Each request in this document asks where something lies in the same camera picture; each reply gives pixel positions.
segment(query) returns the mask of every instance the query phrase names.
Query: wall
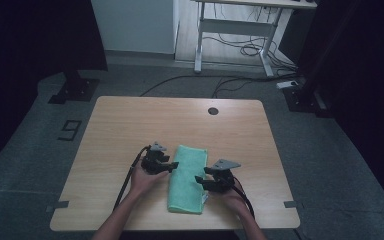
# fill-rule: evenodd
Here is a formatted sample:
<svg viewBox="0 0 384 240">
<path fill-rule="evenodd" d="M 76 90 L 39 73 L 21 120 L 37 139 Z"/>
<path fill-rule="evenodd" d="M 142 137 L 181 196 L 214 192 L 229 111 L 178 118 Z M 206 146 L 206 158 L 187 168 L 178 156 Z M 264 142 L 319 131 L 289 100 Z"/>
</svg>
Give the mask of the wall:
<svg viewBox="0 0 384 240">
<path fill-rule="evenodd" d="M 178 0 L 92 0 L 105 50 L 174 54 Z"/>
</svg>

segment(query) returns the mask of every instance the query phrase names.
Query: folded towel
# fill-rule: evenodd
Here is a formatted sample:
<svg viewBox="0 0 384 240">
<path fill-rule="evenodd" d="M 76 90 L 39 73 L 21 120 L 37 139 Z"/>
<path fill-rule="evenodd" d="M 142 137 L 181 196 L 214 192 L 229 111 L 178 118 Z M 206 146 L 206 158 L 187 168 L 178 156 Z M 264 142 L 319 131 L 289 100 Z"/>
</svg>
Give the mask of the folded towel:
<svg viewBox="0 0 384 240">
<path fill-rule="evenodd" d="M 195 176 L 205 178 L 207 150 L 179 145 L 173 161 L 179 162 L 179 166 L 170 177 L 168 211 L 201 214 L 204 189 Z"/>
</svg>

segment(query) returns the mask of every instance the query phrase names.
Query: white metal desk leg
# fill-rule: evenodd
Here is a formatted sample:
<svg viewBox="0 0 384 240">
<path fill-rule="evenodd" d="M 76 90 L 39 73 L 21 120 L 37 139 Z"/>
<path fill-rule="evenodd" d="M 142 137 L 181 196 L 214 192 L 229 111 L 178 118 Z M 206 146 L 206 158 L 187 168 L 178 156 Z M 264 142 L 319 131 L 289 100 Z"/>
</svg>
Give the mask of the white metal desk leg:
<svg viewBox="0 0 384 240">
<path fill-rule="evenodd" d="M 270 34 L 269 38 L 267 39 L 266 43 L 264 44 L 263 51 L 260 52 L 260 58 L 261 61 L 263 62 L 264 70 L 266 71 L 267 77 L 273 77 L 273 71 L 270 66 L 270 59 L 268 57 L 268 52 L 270 50 L 270 45 L 273 41 L 274 34 L 276 33 L 277 25 L 279 23 L 280 15 L 282 15 L 282 10 L 283 8 L 279 8 L 277 11 L 276 19 L 273 21 L 271 29 L 270 29 Z"/>
<path fill-rule="evenodd" d="M 204 9 L 205 9 L 205 3 L 202 3 L 201 16 L 199 17 L 199 27 L 198 27 L 198 45 L 196 46 L 196 52 L 195 52 L 195 69 L 194 70 L 196 73 L 201 72 L 201 64 L 202 64 L 202 24 L 204 23 Z"/>
</svg>

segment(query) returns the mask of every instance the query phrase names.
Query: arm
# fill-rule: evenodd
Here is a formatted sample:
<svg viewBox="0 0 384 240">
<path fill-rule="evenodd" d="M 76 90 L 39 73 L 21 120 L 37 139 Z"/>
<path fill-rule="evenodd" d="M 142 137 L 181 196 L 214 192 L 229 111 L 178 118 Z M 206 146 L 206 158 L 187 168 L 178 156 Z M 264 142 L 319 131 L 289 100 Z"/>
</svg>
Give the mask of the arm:
<svg viewBox="0 0 384 240">
<path fill-rule="evenodd" d="M 168 171 L 161 172 L 157 175 L 149 175 L 142 169 L 140 162 L 138 162 L 132 174 L 129 193 L 98 231 L 95 232 L 92 239 L 118 239 L 138 200 L 145 195 L 159 179 L 165 177 L 167 174 Z"/>
<path fill-rule="evenodd" d="M 239 190 L 243 191 L 241 185 L 236 180 L 235 186 Z M 226 206 L 239 217 L 248 239 L 267 240 L 264 233 L 258 226 L 257 222 L 249 212 L 245 201 L 242 199 L 241 196 L 239 196 L 239 194 L 237 194 L 234 190 L 231 189 L 226 193 L 221 194 L 220 197 L 222 201 L 226 204 Z"/>
</svg>

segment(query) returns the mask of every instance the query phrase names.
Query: desk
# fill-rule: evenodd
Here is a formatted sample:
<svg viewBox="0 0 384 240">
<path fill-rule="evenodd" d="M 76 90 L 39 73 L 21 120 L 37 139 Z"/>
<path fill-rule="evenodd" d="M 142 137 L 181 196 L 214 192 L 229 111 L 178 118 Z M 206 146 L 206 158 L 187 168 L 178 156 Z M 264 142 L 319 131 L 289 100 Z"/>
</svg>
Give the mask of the desk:
<svg viewBox="0 0 384 240">
<path fill-rule="evenodd" d="M 292 9 L 315 9 L 317 4 L 315 2 L 308 3 L 305 0 L 299 2 L 292 0 L 193 0 L 201 5 L 201 14 L 199 19 L 198 28 L 198 45 L 195 53 L 195 72 L 201 72 L 202 65 L 202 34 L 204 32 L 209 33 L 225 33 L 236 35 L 250 35 L 266 37 L 267 41 L 264 44 L 263 51 L 259 56 L 263 63 L 264 70 L 268 77 L 272 77 L 273 71 L 270 66 L 270 60 L 268 59 L 268 52 L 270 45 L 273 41 L 274 34 L 284 8 Z M 256 23 L 256 22 L 244 22 L 244 21 L 232 21 L 232 20 L 220 20 L 220 19 L 206 19 L 204 16 L 205 3 L 222 3 L 222 4 L 235 4 L 235 5 L 251 5 L 251 6 L 267 6 L 279 8 L 277 11 L 275 20 L 272 23 Z"/>
<path fill-rule="evenodd" d="M 219 110 L 210 115 L 208 109 Z M 142 147 L 155 140 L 168 148 L 208 149 L 208 166 L 224 158 L 253 204 L 262 228 L 297 228 L 300 220 L 261 102 L 256 100 L 100 97 L 92 112 L 51 220 L 54 231 L 96 230 L 110 215 L 128 169 Z M 217 199 L 202 215 L 169 213 L 169 178 L 157 183 L 133 210 L 126 230 L 240 229 Z"/>
</svg>

